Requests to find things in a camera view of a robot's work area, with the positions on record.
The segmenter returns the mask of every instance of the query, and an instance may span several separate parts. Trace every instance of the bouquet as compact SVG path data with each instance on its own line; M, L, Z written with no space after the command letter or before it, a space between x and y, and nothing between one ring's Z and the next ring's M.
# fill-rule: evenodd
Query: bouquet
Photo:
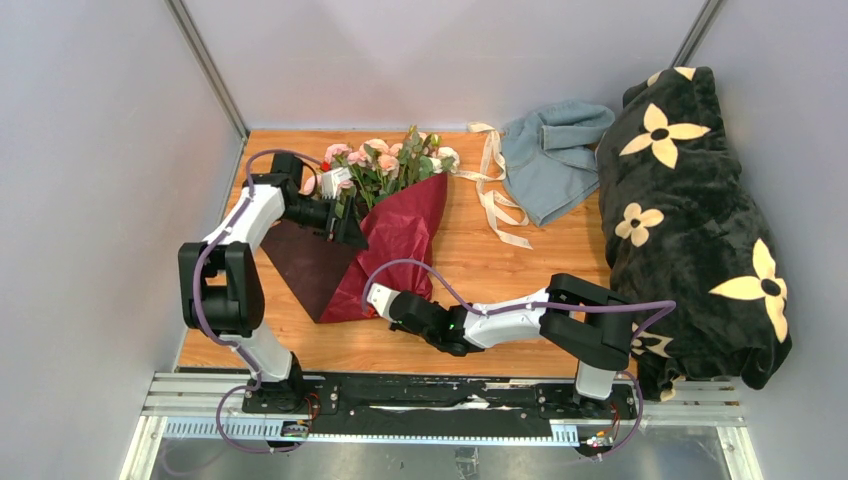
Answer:
M447 199L447 172L456 172L459 154L441 145L437 134L411 127L402 143L388 145L375 138L358 148L335 144L327 148L321 170L346 169L349 178L335 191L314 177L304 184L307 194L338 199L342 216L353 197L355 214L368 240L368 250L331 244L289 222L269 230L262 248L306 312L317 323L373 318L363 312L362 291L369 275L397 258L432 264L433 238ZM427 272L414 265L384 271L378 281L395 290L430 298Z

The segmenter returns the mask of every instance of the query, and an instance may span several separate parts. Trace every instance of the cream ribbon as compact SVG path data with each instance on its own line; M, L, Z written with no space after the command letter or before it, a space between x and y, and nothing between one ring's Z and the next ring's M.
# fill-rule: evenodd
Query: cream ribbon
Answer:
M480 204L486 211L486 219L489 222L489 227L498 235L502 242L507 243L509 245L514 245L516 247L529 248L532 250L533 247L530 246L530 242L528 242L526 238L519 237L517 235L513 235L511 233L507 233L498 229L497 222L497 220L501 220L507 225L523 227L530 223L530 218L527 216L527 212L524 211L524 209L521 208L521 206L519 206L517 203L501 195L500 192L497 192L495 190L490 190L485 193L483 192L483 185L485 183L501 182L504 178L506 178L506 161L504 160L503 155L501 154L501 135L498 133L495 127L479 122L470 122L468 124L468 131L472 133L488 133L488 135L486 136L486 143L485 145L483 145L483 159L480 161L480 173L470 172L467 170L459 170L458 172L454 173L454 175L457 177L474 181L477 184L477 197L480 199ZM492 164L493 160L495 162L495 165L497 165L500 169L500 173L497 177L490 177L486 175L486 172L489 171L489 165ZM498 204L521 210L521 213L524 215L524 218L520 222L513 219L505 211L503 211L498 206Z

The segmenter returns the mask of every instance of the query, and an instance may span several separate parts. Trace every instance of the metal corner post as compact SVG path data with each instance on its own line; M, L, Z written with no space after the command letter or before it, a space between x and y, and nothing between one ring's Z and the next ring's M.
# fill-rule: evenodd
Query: metal corner post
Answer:
M224 84L224 80L215 66L215 62L212 61L212 56L209 54L206 44L203 43L203 38L200 36L197 26L191 18L185 1L165 0L165 4L168 5L168 9L174 15L174 21L177 22L177 26L183 32L186 43L188 43L192 53L194 53L194 57L197 59L197 63L200 65L201 70L203 70L204 75L206 75L206 79L209 80L209 84L215 92L215 96L218 97L218 101L221 102L221 107L227 114L227 118L229 118L236 133L241 137L242 143L247 142L250 130L247 128L229 90L227 90L227 86Z
M683 39L683 43L680 44L680 48L674 55L670 68L689 64L692 55L695 54L701 41L706 36L722 5L724 5L724 0L706 0L704 2L701 11L698 12L698 16L692 23L692 27L689 28L686 38Z

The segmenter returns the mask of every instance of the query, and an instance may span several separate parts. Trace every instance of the denim fabric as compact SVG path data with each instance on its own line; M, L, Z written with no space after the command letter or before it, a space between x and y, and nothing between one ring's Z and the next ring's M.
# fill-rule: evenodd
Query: denim fabric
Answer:
M565 215L598 188L595 155L584 145L600 140L613 120L607 107L568 100L506 126L504 188L534 224Z

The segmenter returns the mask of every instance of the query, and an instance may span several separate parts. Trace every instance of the flower print center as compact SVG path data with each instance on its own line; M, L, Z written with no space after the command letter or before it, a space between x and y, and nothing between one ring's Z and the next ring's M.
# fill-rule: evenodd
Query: flower print center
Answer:
M780 285L778 285L774 280L766 278L760 282L760 287L762 287L763 291L772 297L780 295Z
M668 137L668 130L665 128L658 128L651 132L651 140L658 142L660 140L664 140Z

